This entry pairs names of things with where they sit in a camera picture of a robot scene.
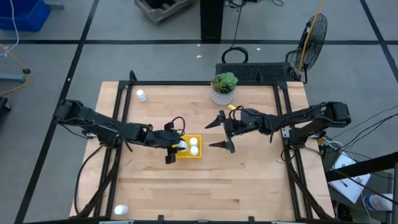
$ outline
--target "potted plant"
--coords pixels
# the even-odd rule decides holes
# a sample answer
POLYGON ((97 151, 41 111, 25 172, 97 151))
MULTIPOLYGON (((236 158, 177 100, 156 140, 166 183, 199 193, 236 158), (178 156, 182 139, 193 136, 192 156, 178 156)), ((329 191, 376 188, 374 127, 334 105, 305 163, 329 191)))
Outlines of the potted plant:
POLYGON ((216 75, 211 82, 211 99, 217 105, 227 105, 234 98, 238 79, 232 72, 216 75))

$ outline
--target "fan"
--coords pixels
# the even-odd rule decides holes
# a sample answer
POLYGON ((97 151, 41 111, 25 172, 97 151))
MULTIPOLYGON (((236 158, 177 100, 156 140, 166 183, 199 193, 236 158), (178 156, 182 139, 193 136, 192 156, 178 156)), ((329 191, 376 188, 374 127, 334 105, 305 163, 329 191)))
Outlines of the fan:
POLYGON ((308 81, 307 71, 312 68, 313 64, 317 61, 319 53, 321 52, 323 43, 325 41, 326 32, 328 30, 328 20, 326 19, 326 17, 320 13, 316 15, 316 17, 317 19, 315 20, 312 31, 310 31, 310 28, 315 16, 313 16, 305 25, 305 29, 301 36, 298 47, 295 50, 288 52, 285 58, 285 61, 288 62, 289 55, 291 55, 290 62, 294 63, 294 66, 289 68, 289 72, 294 76, 296 80, 301 80, 300 72, 304 72, 304 84, 306 84, 308 81), (308 35, 309 38, 304 51, 303 63, 300 67, 300 60, 303 54, 304 43, 308 35))

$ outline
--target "black floor stripe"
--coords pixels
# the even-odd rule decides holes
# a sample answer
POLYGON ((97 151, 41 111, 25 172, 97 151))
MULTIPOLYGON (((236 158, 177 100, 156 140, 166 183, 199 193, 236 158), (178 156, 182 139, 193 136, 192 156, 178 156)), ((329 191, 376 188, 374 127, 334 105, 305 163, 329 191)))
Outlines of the black floor stripe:
POLYGON ((374 20, 374 18, 372 16, 372 13, 371 13, 371 11, 369 9, 368 4, 366 3, 365 0, 360 0, 360 1, 361 1, 363 9, 365 10, 366 16, 368 17, 369 22, 370 22, 370 24, 371 24, 371 26, 373 28, 373 31, 374 31, 375 35, 376 35, 378 41, 380 41, 380 43, 381 43, 381 49, 383 50, 384 55, 386 56, 386 59, 388 61, 388 64, 390 65, 392 73, 394 74, 394 76, 395 76, 395 78, 396 78, 396 80, 398 82, 397 64, 396 64, 394 58, 392 57, 391 52, 390 52, 390 50, 388 49, 388 46, 387 46, 388 43, 393 45, 393 43, 396 43, 397 41, 395 41, 395 40, 387 41, 387 42, 384 41, 384 38, 381 35, 381 32, 380 32, 380 30, 379 30, 379 28, 378 28, 378 26, 376 24, 376 21, 374 20))
MULTIPOLYGON (((236 40, 235 44, 297 45, 299 40, 236 40)), ((325 40, 325 45, 398 45, 398 40, 325 40)), ((14 44, 15 40, 0 40, 2 44, 14 44)), ((20 40, 20 44, 79 44, 80 40, 20 40)), ((149 44, 232 44, 233 40, 86 40, 93 45, 149 45, 149 44)))
MULTIPOLYGON (((63 88, 62 88, 59 100, 64 100, 65 97, 68 94, 70 83, 72 82, 72 78, 73 78, 73 75, 75 74, 76 66, 77 66, 77 64, 79 62, 81 50, 83 49, 83 46, 85 44, 85 40, 87 38, 87 34, 88 34, 89 29, 90 29, 90 25, 93 22, 93 17, 94 17, 96 8, 98 6, 98 1, 99 0, 94 0, 93 1, 93 5, 91 6, 91 10, 90 10, 90 13, 88 15, 85 28, 83 29, 83 33, 81 34, 81 37, 80 37, 80 40, 79 40, 79 43, 78 43, 78 47, 77 47, 76 52, 75 52, 75 56, 74 56, 74 58, 72 60, 72 63, 70 65, 70 69, 69 69, 67 78, 65 79, 65 83, 63 84, 63 88)), ((39 180, 40 173, 41 173, 43 165, 44 165, 45 158, 47 157, 47 153, 48 153, 49 148, 50 148, 50 144, 51 144, 51 140, 52 140, 52 137, 54 135, 54 132, 55 132, 55 128, 56 128, 56 124, 51 122, 50 126, 49 126, 49 129, 47 131, 47 134, 45 135, 44 143, 43 143, 42 148, 40 150, 39 157, 38 157, 36 165, 34 167, 32 176, 30 177, 29 184, 28 184, 27 189, 25 191, 24 198, 22 199, 22 203, 21 203, 21 205, 19 207, 19 210, 18 210, 18 213, 17 213, 17 217, 16 217, 15 222, 14 222, 15 224, 21 224, 21 223, 24 222, 26 213, 27 213, 28 208, 29 208, 30 201, 32 200, 32 196, 33 196, 34 190, 35 190, 36 185, 37 185, 37 181, 39 180)))

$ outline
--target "yellow cable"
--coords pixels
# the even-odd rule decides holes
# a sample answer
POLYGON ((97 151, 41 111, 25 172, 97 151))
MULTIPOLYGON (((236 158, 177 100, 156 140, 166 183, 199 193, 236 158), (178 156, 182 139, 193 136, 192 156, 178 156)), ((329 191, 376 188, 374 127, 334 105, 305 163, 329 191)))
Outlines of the yellow cable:
POLYGON ((315 21, 317 20, 317 17, 318 17, 318 15, 319 15, 320 11, 321 11, 322 4, 323 4, 323 0, 321 0, 321 1, 319 2, 319 6, 318 6, 317 13, 316 13, 315 16, 313 17, 313 20, 312 20, 312 23, 311 23, 311 26, 310 26, 310 32, 308 33, 307 37, 305 38, 303 51, 301 52, 301 57, 300 57, 300 64, 298 65, 297 76, 300 75, 301 66, 303 66, 303 61, 304 61, 305 48, 307 47, 307 42, 308 42, 308 40, 309 40, 309 38, 310 38, 312 29, 313 29, 313 27, 314 27, 314 25, 315 25, 315 21))
MULTIPOLYGON (((24 64, 19 60, 19 58, 17 58, 13 53, 11 53, 7 48, 5 48, 5 46, 3 46, 3 44, 0 44, 0 47, 1 47, 8 55, 10 55, 10 57, 12 57, 12 59, 14 59, 23 69, 28 69, 28 68, 26 67, 26 65, 24 65, 24 64)), ((10 93, 12 93, 13 91, 19 90, 20 88, 23 88, 24 86, 26 86, 26 84, 27 84, 28 82, 29 82, 29 75, 26 74, 25 82, 24 82, 22 85, 17 86, 17 87, 15 87, 15 88, 11 89, 11 90, 5 91, 4 93, 0 93, 0 97, 2 97, 2 96, 4 96, 4 95, 7 95, 7 94, 10 94, 10 93)))

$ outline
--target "yellow tray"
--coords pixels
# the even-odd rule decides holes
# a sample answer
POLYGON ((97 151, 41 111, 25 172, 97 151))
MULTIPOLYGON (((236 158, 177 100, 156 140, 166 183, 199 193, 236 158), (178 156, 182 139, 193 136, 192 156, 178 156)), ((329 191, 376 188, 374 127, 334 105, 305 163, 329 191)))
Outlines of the yellow tray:
POLYGON ((182 136, 182 139, 185 140, 186 144, 187 144, 187 150, 185 151, 178 151, 177 152, 177 158, 201 158, 201 135, 199 134, 186 134, 184 136, 182 136), (198 140, 198 149, 199 149, 199 153, 197 155, 191 155, 190 154, 190 149, 191 149, 191 145, 189 144, 189 140, 191 140, 191 138, 196 138, 198 140))

